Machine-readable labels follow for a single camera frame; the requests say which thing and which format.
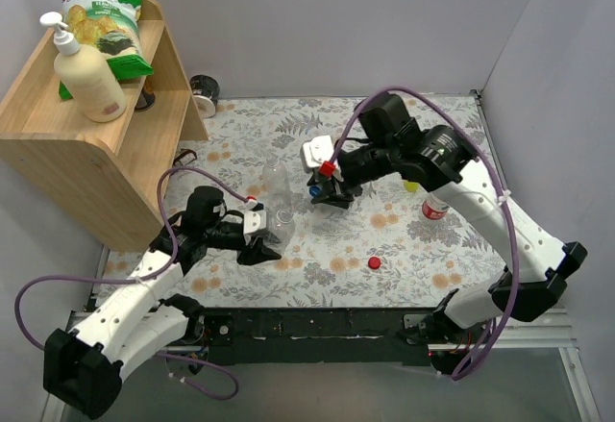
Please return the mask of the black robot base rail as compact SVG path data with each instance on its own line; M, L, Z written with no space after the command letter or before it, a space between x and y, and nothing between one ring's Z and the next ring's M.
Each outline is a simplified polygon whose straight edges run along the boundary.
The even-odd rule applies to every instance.
M417 308L210 308L186 336L167 345L173 352L205 353L224 365L256 363L394 362L431 364L430 350L468 351L483 331L427 338Z

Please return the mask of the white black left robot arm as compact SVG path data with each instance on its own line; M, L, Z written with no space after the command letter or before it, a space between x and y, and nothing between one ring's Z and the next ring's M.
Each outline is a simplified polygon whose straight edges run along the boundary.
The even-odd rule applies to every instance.
M245 212L229 210L213 186L197 187L169 222L126 284L70 331L55 330L45 341L44 389L91 419L102 416L127 378L167 344L201 341L204 308L168 292L209 249L234 251L241 265L280 258L263 204L250 200Z

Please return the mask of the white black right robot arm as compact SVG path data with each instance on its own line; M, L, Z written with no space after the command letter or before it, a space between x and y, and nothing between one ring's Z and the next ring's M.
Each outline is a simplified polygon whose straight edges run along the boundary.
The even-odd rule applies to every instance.
M357 110L365 133L357 149L346 152L329 136L301 148L312 203L347 209L362 185L397 173L453 208L504 260L501 275L449 293L411 327L410 340L453 343L494 317L530 322L558 302L587 257L581 243L551 236L505 196L491 165L452 124L421 129L389 91Z

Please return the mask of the blue bottle cap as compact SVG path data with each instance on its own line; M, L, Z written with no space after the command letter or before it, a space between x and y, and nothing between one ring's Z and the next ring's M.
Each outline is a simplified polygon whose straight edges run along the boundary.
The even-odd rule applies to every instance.
M321 188L320 188L319 186L311 186L311 187L309 188L309 194L310 194L312 197L319 196L319 195L321 194Z

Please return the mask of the clear plastic bottle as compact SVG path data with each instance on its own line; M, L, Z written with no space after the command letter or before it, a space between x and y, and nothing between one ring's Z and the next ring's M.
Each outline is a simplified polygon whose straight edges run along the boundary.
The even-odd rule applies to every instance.
M271 248L283 254L295 232L295 221L289 176L279 157L267 157L261 179L265 185L262 202L267 210L268 230L276 232L282 239L280 246Z

